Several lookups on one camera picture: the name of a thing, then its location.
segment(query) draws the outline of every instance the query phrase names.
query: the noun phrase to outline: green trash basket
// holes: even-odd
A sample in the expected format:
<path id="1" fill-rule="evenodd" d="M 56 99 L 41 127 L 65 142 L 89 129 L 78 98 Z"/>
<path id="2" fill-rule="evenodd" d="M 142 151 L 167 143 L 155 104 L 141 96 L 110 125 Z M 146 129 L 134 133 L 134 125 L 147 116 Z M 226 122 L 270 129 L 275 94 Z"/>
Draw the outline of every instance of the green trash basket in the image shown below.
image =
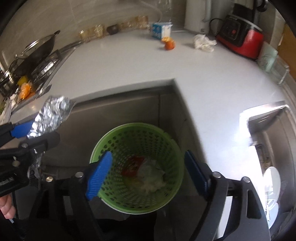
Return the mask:
<path id="1" fill-rule="evenodd" d="M 111 208 L 128 214 L 150 213 L 165 206 L 178 192 L 184 175 L 183 155 L 162 129 L 145 123 L 118 126 L 99 140 L 90 162 L 98 161 L 105 150 L 112 152 L 113 164 L 98 196 Z M 132 155 L 156 160 L 165 171 L 165 187 L 150 194 L 127 187 L 121 172 Z"/>

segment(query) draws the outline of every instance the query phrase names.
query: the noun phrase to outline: white countertop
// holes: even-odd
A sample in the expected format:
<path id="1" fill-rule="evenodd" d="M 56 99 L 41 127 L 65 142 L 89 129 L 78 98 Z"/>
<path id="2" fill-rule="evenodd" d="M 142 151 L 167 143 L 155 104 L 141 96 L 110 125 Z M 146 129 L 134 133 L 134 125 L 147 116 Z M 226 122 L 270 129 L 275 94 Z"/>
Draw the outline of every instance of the white countertop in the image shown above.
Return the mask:
<path id="1" fill-rule="evenodd" d="M 214 52 L 205 53 L 193 49 L 192 34 L 172 37 L 176 48 L 171 51 L 146 31 L 119 33 L 80 46 L 55 74 L 50 91 L 10 120 L 15 123 L 38 112 L 49 95 L 82 102 L 174 81 L 212 171 L 237 180 L 248 176 L 264 202 L 258 156 L 239 129 L 239 115 L 251 107 L 285 100 L 284 94 L 255 62 L 219 43 Z M 228 199 L 218 235 L 224 232 L 230 205 Z"/>

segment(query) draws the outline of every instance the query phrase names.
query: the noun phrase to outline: screw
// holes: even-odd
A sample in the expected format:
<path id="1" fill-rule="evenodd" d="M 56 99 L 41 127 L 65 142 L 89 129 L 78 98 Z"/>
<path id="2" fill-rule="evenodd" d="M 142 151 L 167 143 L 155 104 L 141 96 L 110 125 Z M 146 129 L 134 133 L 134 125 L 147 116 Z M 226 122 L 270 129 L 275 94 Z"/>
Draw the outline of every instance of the screw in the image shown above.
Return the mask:
<path id="1" fill-rule="evenodd" d="M 84 175 L 83 172 L 77 172 L 77 173 L 75 174 L 75 177 L 77 177 L 77 178 L 81 178 L 81 177 L 83 177 L 83 175 Z"/>
<path id="2" fill-rule="evenodd" d="M 221 177 L 221 173 L 219 173 L 219 172 L 213 172 L 213 177 L 220 178 Z"/>
<path id="3" fill-rule="evenodd" d="M 242 180 L 246 183 L 249 183 L 251 181 L 251 179 L 248 177 L 243 177 Z"/>
<path id="4" fill-rule="evenodd" d="M 12 162 L 12 165 L 13 165 L 14 167 L 18 167 L 18 166 L 20 165 L 20 162 L 17 161 L 17 160 L 14 160 L 14 161 Z"/>
<path id="5" fill-rule="evenodd" d="M 53 180 L 54 180 L 53 177 L 47 177 L 47 178 L 46 178 L 46 182 L 48 182 L 48 183 L 52 182 Z"/>

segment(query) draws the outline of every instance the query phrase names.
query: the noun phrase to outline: crumpled paper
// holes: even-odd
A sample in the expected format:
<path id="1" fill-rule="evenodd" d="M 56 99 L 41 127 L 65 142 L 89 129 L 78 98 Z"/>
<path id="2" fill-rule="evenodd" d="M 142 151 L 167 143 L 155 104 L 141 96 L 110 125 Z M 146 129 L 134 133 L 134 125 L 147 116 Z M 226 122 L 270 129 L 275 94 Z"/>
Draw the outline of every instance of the crumpled paper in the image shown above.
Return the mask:
<path id="1" fill-rule="evenodd" d="M 36 116 L 27 138 L 39 137 L 57 130 L 61 123 L 68 118 L 74 104 L 75 102 L 67 97 L 50 96 Z"/>
<path id="2" fill-rule="evenodd" d="M 195 49 L 201 49 L 205 52 L 213 52 L 213 46 L 217 44 L 217 41 L 210 40 L 205 34 L 198 34 L 194 36 L 193 43 Z"/>

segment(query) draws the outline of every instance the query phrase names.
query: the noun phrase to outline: human hand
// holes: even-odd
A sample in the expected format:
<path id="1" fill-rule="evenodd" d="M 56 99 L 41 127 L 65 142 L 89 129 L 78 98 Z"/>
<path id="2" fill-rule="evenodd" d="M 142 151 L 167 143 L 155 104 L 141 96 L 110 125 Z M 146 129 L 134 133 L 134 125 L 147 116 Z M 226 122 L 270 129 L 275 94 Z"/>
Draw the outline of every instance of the human hand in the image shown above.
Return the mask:
<path id="1" fill-rule="evenodd" d="M 15 216 L 15 207 L 12 205 L 10 194 L 0 197 L 0 210 L 7 219 L 11 219 Z"/>

